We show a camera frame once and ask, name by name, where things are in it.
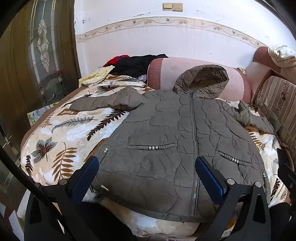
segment striped sofa cushion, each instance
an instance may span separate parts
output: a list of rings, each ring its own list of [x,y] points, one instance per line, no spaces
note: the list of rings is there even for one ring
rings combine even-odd
[[[269,77],[259,90],[255,104],[267,115],[274,112],[282,124],[279,138],[289,146],[296,166],[296,85],[276,77]]]

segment peeling paint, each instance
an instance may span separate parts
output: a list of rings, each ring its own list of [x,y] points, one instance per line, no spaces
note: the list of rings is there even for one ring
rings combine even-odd
[[[147,13],[142,13],[142,14],[138,14],[137,16],[134,16],[135,18],[138,17],[138,16],[142,16],[144,14],[149,14],[150,12],[147,12]]]

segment gray puffer jacket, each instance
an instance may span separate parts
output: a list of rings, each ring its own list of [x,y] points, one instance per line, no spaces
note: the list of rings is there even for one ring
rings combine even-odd
[[[185,71],[173,91],[141,95],[126,87],[110,96],[76,100],[71,110],[131,110],[96,153],[101,163],[94,188],[150,217],[207,222],[217,207],[194,171],[195,159],[204,156],[225,178],[246,185],[261,182],[269,202],[263,160],[243,127],[270,134],[274,129],[243,102],[236,109],[213,99],[228,80],[224,68],[202,65]]]

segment pink cylindrical pillow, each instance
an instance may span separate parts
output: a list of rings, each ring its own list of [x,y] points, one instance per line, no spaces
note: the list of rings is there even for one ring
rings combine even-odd
[[[148,86],[157,90],[172,90],[177,78],[186,70],[198,65],[215,64],[197,59],[169,57],[155,59],[151,62],[147,78]],[[234,68],[222,66],[227,71],[229,82],[222,91],[220,98],[229,101],[243,100],[250,103],[251,88],[246,75]]]

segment jacket zipper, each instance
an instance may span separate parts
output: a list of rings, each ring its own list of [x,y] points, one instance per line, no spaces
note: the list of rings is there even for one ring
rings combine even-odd
[[[195,216],[195,206],[196,206],[196,195],[197,195],[197,184],[198,184],[198,176],[195,171],[195,160],[197,158],[197,141],[196,141],[196,128],[195,128],[195,121],[194,121],[194,113],[193,113],[193,93],[190,93],[190,113],[191,113],[191,124],[192,124],[192,140],[194,146],[194,160],[193,160],[193,170],[194,170],[194,185],[193,185],[193,192],[192,192],[192,203],[190,209],[190,216]]]

